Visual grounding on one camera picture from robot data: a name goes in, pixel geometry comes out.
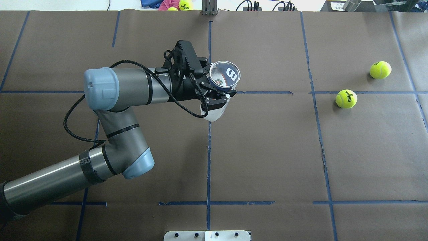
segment metal bracket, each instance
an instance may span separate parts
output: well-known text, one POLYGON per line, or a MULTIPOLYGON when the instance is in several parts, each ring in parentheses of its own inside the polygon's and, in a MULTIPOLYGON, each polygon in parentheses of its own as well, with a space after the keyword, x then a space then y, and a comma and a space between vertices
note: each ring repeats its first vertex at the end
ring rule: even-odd
POLYGON ((251 231, 169 231, 163 241, 251 241, 251 231))
POLYGON ((202 0, 202 15, 217 15, 217 0, 202 0))

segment blue cloth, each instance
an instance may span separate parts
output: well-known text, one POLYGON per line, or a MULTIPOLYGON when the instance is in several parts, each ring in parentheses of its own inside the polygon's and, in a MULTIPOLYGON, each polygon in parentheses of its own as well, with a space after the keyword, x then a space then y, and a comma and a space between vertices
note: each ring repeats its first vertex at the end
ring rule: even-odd
POLYGON ((141 0, 141 6, 158 8, 162 3, 162 0, 141 0))

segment pink cloth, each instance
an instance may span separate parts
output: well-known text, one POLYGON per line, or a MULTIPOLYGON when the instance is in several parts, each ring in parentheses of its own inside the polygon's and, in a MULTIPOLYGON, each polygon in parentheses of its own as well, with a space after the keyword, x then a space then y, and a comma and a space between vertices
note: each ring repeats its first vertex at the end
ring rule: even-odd
POLYGON ((178 3, 180 0, 163 0, 163 2, 160 4, 159 10, 160 11, 166 11, 168 8, 177 8, 178 9, 178 3))

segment white label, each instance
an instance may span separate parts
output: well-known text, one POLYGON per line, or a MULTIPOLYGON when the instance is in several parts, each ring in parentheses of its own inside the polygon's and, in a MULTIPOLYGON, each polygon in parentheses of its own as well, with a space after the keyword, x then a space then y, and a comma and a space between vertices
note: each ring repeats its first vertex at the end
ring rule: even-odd
POLYGON ((343 11, 344 3, 330 3, 330 4, 331 4, 331 9, 336 11, 343 11))

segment yellow tennis ball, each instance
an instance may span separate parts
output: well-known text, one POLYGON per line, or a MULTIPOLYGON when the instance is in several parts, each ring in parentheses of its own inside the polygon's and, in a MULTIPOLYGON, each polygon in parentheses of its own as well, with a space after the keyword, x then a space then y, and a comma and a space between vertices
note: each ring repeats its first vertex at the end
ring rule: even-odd
POLYGON ((178 7, 180 10, 192 10, 193 9, 193 2, 192 0, 180 0, 178 3, 178 7))
POLYGON ((390 73, 391 66, 385 61, 376 62, 370 68, 370 75, 376 79, 386 78, 390 73))
POLYGON ((357 103, 357 94, 352 90, 342 90, 337 93, 336 104, 341 108, 352 108, 357 103))

